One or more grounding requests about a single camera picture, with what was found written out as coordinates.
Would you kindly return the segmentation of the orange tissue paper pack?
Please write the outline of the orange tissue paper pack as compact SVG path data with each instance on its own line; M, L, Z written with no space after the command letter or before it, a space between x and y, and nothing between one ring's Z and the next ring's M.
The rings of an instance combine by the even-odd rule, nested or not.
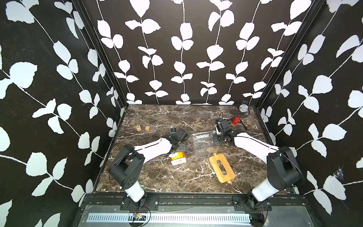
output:
M171 159L171 164L173 166L184 164L187 162L184 152L176 152L176 153L170 154L169 158Z

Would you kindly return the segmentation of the clear plastic tissue box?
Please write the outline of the clear plastic tissue box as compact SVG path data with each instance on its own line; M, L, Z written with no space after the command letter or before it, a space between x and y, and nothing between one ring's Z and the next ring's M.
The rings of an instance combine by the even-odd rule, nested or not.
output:
M215 144L215 131L192 134L192 151L196 156L208 156L218 153L220 144Z

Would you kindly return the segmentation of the bamboo tissue box lid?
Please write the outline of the bamboo tissue box lid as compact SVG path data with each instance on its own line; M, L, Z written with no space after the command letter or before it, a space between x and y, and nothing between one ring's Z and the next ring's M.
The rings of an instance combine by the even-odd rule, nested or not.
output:
M224 154L216 154L209 158L213 171L215 172L220 183L231 184L235 179L235 173Z

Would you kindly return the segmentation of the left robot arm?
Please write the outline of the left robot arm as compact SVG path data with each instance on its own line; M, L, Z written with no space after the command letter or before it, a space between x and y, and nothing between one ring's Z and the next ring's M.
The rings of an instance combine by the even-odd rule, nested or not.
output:
M126 144L111 162L107 171L134 203L146 199L145 191L138 182L142 167L148 161L161 155L172 154L187 140L188 134L177 129L160 139L141 146Z

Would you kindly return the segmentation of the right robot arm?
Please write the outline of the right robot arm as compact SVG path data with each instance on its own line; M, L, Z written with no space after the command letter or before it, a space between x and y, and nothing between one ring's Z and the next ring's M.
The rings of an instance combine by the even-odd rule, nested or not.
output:
M234 130L226 119L216 120L215 128L214 140L241 148L267 164L266 179L248 192L247 202L251 205L257 206L288 187L304 183L304 176L289 147L279 148Z

